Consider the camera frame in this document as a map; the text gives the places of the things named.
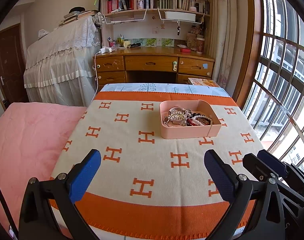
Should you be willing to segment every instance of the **drawer handle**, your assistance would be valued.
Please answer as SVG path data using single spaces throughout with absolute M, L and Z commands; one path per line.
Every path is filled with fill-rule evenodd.
M 199 66 L 192 66 L 191 68 L 192 69 L 201 69 L 201 67 L 199 67 Z

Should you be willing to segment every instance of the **stack of books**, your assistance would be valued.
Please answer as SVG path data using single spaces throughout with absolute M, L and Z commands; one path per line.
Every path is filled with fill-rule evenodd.
M 176 8 L 183 11 L 189 11 L 190 7 L 196 7 L 199 13 L 209 14 L 209 1 L 208 0 L 175 0 Z
M 173 9 L 173 0 L 159 0 L 160 9 Z
M 99 11 L 97 10 L 94 10 L 94 11 L 84 11 L 82 13 L 80 13 L 77 18 L 80 19 L 80 18 L 83 18 L 83 17 L 87 17 L 87 16 L 94 16 L 98 13 Z
M 144 9 L 155 9 L 155 0 L 143 0 Z
M 134 0 L 108 0 L 108 13 L 134 9 Z
M 64 15 L 64 19 L 60 21 L 59 27 L 64 24 L 76 21 L 79 14 L 81 14 L 81 12 L 71 12 L 69 14 Z

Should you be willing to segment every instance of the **power cord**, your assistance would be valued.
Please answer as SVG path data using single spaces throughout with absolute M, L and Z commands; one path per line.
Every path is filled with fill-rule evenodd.
M 101 51 L 99 51 L 99 52 L 97 52 L 96 54 L 95 54 L 95 56 L 94 56 L 94 70 L 95 70 L 95 76 L 96 76 L 96 85 L 97 85 L 97 87 L 96 87 L 96 91 L 95 91 L 95 93 L 94 93 L 94 96 L 93 96 L 93 98 L 92 98 L 92 101 L 94 100 L 94 98 L 95 98 L 95 96 L 96 96 L 96 93 L 98 92 L 98 89 L 99 89 L 99 79 L 98 79 L 98 72 L 97 72 L 97 70 L 96 70 L 96 55 L 97 54 L 99 54 L 99 53 L 101 53 Z

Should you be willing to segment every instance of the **jewelry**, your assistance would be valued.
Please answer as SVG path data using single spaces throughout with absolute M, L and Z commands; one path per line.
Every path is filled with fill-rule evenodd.
M 168 116 L 163 120 L 163 123 L 168 127 L 169 122 L 181 126 L 204 126 L 213 125 L 212 117 L 207 117 L 204 114 L 192 113 L 191 109 L 181 107 L 173 107 L 168 111 Z

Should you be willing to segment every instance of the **white container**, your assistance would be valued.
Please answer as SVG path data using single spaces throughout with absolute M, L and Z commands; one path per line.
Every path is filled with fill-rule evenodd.
M 194 13 L 183 12 L 165 12 L 165 19 L 195 22 L 196 15 Z

